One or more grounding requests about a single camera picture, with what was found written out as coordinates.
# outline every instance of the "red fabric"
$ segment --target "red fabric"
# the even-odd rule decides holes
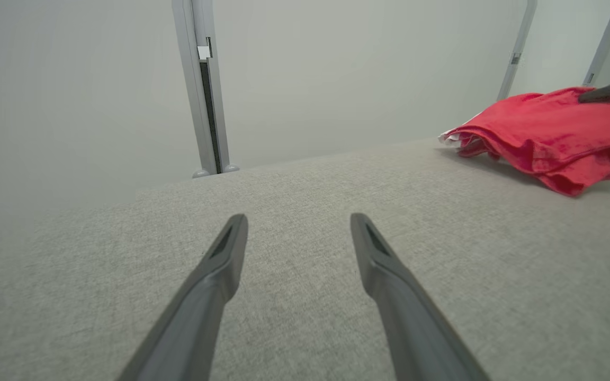
[[[578,103],[590,90],[509,97],[448,135],[460,133],[463,157],[483,152],[503,157],[553,191],[577,196],[610,180],[610,102]]]

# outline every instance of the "gray carpet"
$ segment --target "gray carpet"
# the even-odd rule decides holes
[[[249,240],[211,379],[394,379],[366,213],[494,380],[610,379],[610,182],[568,198],[436,140],[74,210],[0,248],[0,379],[113,379],[227,218]]]

